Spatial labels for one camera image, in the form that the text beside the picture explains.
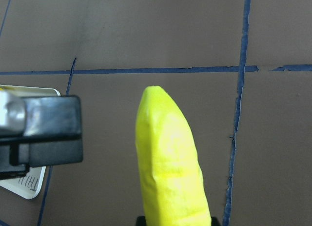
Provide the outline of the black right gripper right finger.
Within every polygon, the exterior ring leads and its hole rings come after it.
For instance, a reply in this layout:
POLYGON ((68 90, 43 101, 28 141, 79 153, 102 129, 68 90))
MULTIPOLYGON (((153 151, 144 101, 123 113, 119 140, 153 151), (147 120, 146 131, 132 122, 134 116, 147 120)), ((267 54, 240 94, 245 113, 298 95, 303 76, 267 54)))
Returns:
POLYGON ((0 93, 2 140, 71 140, 82 136, 77 96, 18 97, 0 93))

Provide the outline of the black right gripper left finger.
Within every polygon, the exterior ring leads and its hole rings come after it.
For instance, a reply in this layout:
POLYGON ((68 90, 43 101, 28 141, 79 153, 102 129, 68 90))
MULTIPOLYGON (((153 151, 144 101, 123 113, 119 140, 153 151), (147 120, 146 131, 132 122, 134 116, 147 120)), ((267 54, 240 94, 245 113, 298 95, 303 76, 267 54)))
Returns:
POLYGON ((25 177, 31 168, 80 163, 82 160, 82 139, 4 144, 0 146, 0 178, 25 177))

